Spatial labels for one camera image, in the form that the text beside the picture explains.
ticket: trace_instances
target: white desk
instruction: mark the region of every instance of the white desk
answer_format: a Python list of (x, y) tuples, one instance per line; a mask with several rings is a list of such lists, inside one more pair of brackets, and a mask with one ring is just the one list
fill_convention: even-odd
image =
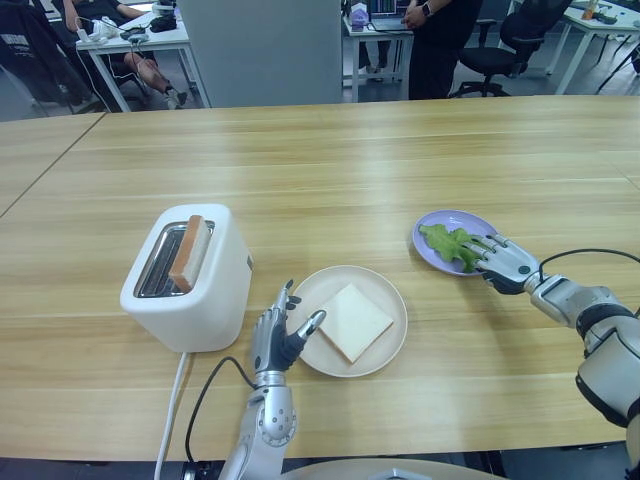
[[(511, 0), (507, 15), (514, 11), (516, 2), (522, 3), (522, 0)], [(571, 82), (573, 75), (576, 73), (576, 69), (578, 68), (578, 65), (580, 65), (582, 57), (584, 57), (584, 54), (587, 51), (587, 47), (591, 43), (594, 35), (633, 35), (640, 33), (640, 29), (633, 26), (633, 22), (635, 20), (640, 21), (640, 13), (628, 8), (620, 7), (610, 2), (600, 2), (598, 4), (598, 10), (602, 10), (608, 17), (617, 17), (618, 21), (613, 25), (606, 25), (595, 19), (582, 20), (582, 14), (584, 13), (584, 10), (579, 10), (573, 7), (567, 8), (567, 10), (564, 12), (564, 30), (562, 31), (562, 35), (560, 36), (560, 41), (558, 42), (558, 46), (556, 47), (556, 51), (553, 55), (553, 59), (551, 60), (551, 64), (547, 67), (547, 75), (551, 75), (555, 70), (571, 28), (574, 27), (584, 32), (584, 36), (582, 37), (582, 40), (580, 41), (578, 48), (573, 54), (573, 58), (571, 59), (567, 70), (564, 72), (564, 75), (562, 76), (562, 79), (558, 84), (558, 88), (555, 92), (556, 95), (562, 95), (567, 90), (569, 82)]]
[[(142, 15), (130, 22), (125, 23), (120, 28), (128, 29), (132, 27), (138, 26), (146, 26), (149, 25), (151, 20), (155, 18), (155, 15), (151, 12)], [(200, 78), (200, 74), (198, 72), (198, 66), (196, 65), (195, 59), (193, 57), (193, 53), (191, 51), (191, 44), (189, 43), (189, 36), (187, 35), (187, 31), (184, 28), (184, 23), (182, 21), (178, 21), (178, 28), (175, 30), (169, 30), (166, 32), (158, 32), (154, 33), (147, 28), (147, 35), (149, 35), (149, 40), (140, 44), (140, 49), (143, 51), (151, 51), (151, 50), (178, 50), (183, 52), (187, 63), (189, 64), (189, 69), (193, 74), (194, 81), (196, 86), (198, 87), (198, 91), (200, 92), (200, 98), (202, 99), (202, 104), (205, 107), (210, 107), (211, 103), (209, 102), (209, 98), (207, 97), (207, 92), (202, 86), (202, 80)], [(113, 80), (113, 76), (111, 72), (105, 65), (104, 61), (101, 58), (101, 55), (106, 55), (110, 53), (127, 53), (131, 52), (132, 45), (126, 40), (117, 36), (115, 38), (109, 39), (109, 41), (103, 45), (95, 44), (95, 43), (84, 43), (78, 41), (77, 43), (78, 50), (85, 50), (89, 52), (93, 62), (96, 64), (100, 75), (104, 79), (105, 83), (109, 87), (109, 90), (113, 94), (114, 98), (118, 102), (118, 105), (122, 109), (123, 112), (130, 112), (131, 109), (127, 104), (126, 100), (122, 96), (120, 89), (116, 85), (116, 82)]]
[[(342, 22), (347, 32), (347, 36), (351, 37), (353, 40), (353, 72), (351, 75), (343, 75), (342, 80), (351, 78), (351, 90), (352, 96), (351, 101), (353, 103), (358, 103), (358, 88), (360, 78), (392, 78), (400, 76), (402, 78), (402, 88), (400, 90), (400, 99), (406, 100), (409, 95), (409, 60), (411, 58), (411, 47), (413, 46), (413, 31), (398, 31), (398, 32), (377, 32), (368, 25), (362, 30), (353, 30), (351, 28), (351, 24), (349, 23), (349, 19), (347, 17), (342, 17)], [(376, 73), (372, 74), (364, 74), (360, 75), (359, 66), (360, 66), (360, 43), (361, 42), (380, 42), (384, 40), (396, 40), (401, 42), (401, 55), (400, 55), (400, 70), (392, 71), (388, 73)]]

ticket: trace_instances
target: robotic hand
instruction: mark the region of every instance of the robotic hand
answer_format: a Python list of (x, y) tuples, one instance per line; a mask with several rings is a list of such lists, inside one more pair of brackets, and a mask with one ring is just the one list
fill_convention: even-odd
[(296, 412), (284, 372), (296, 361), (307, 339), (326, 316), (318, 310), (291, 335), (287, 335), (287, 310), (301, 299), (289, 295), (290, 280), (266, 309), (253, 330), (251, 360), (256, 390), (251, 393), (240, 427), (240, 439), (226, 461), (221, 480), (277, 478), (287, 445), (296, 431)]
[(583, 287), (561, 275), (539, 274), (539, 263), (502, 235), (465, 246), (481, 256), (476, 268), (498, 292), (528, 292), (531, 303), (557, 322), (576, 328), (585, 361), (576, 384), (610, 422), (627, 428), (627, 451), (640, 476), (640, 320), (606, 287)]

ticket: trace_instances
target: lettuce leaf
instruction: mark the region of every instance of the lettuce leaf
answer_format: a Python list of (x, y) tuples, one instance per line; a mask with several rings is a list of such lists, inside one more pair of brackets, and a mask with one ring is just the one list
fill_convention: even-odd
[(427, 244), (438, 252), (445, 262), (453, 262), (458, 258), (464, 263), (464, 273), (472, 273), (475, 270), (473, 263), (480, 258), (480, 255), (473, 253), (462, 244), (474, 242), (483, 247), (484, 245), (471, 238), (464, 228), (449, 232), (442, 224), (420, 225), (419, 231)]

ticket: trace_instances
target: wristwatch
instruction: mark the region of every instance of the wristwatch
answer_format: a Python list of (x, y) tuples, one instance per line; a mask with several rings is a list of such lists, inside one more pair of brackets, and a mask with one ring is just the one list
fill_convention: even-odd
[(425, 17), (430, 17), (431, 14), (431, 9), (429, 8), (429, 2), (426, 1), (422, 4), (422, 13), (424, 13)]

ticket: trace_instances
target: gray floor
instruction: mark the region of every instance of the gray floor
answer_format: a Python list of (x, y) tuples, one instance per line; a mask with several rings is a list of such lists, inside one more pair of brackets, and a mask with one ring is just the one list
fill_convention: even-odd
[[(561, 78), (564, 68), (569, 63), (571, 52), (573, 52), (580, 41), (579, 35), (569, 37), (565, 52), (560, 59), (558, 71), (552, 76), (544, 74), (544, 67), (549, 63), (553, 48), (558, 40), (558, 35), (550, 34), (542, 49), (537, 52), (532, 59), (532, 66), (524, 75), (518, 79), (501, 78), (498, 81), (504, 85), (507, 92), (512, 95), (539, 95), (552, 94)], [(497, 43), (497, 37), (489, 39), (489, 44)], [(610, 40), (605, 55), (600, 64), (595, 65), (595, 61), (602, 46), (602, 39), (595, 39), (584, 61), (580, 65), (574, 81), (570, 84), (568, 94), (591, 95), (595, 93), (597, 86), (602, 82), (609, 72), (621, 61), (629, 52), (633, 44), (623, 47), (614, 58), (613, 51), (619, 43)], [(345, 40), (344, 64), (345, 71), (351, 68), (351, 46)], [(377, 48), (375, 44), (370, 44), (370, 55), (372, 62), (376, 62)], [(187, 88), (175, 54), (166, 52), (157, 54), (161, 69), (165, 72), (176, 87), (181, 90)], [(477, 80), (480, 76), (469, 71), (463, 66), (456, 70), (454, 88), (464, 80)], [(392, 101), (397, 100), (400, 86), (398, 82), (385, 81), (383, 83), (362, 82), (360, 89), (360, 101)], [(125, 85), (123, 91), (127, 95), (140, 95), (137, 88), (132, 85)], [(640, 79), (636, 76), (631, 67), (627, 67), (620, 72), (602, 91), (603, 95), (638, 95), (640, 93)], [(343, 99), (351, 101), (351, 88), (347, 84), (343, 90)], [(4, 73), (0, 71), (0, 121), (19, 120), (44, 116), (43, 112), (32, 107), (19, 91), (13, 86)], [(185, 108), (198, 108), (197, 96), (189, 95)], [(162, 110), (166, 106), (161, 95), (150, 92), (150, 97), (140, 104), (131, 104), (134, 110)], [(55, 105), (45, 106), (49, 115), (66, 115), (68, 110)], [(628, 467), (626, 454), (622, 443), (614, 444), (608, 448), (598, 449), (571, 449), (563, 450), (559, 448), (518, 450), (503, 452), (503, 462), (507, 475), (512, 480), (622, 480), (624, 469)], [(424, 458), (440, 461), (450, 461), (448, 458), (434, 458), (424, 456)], [(163, 479), (179, 479), (182, 465), (179, 463), (168, 463), (163, 470)], [(16, 460), (0, 459), (0, 480), (35, 480), (35, 479), (71, 479), (71, 480), (111, 480), (111, 479), (149, 479), (153, 476), (153, 464), (145, 462), (126, 462), (93, 464), (51, 462), (44, 460)]]

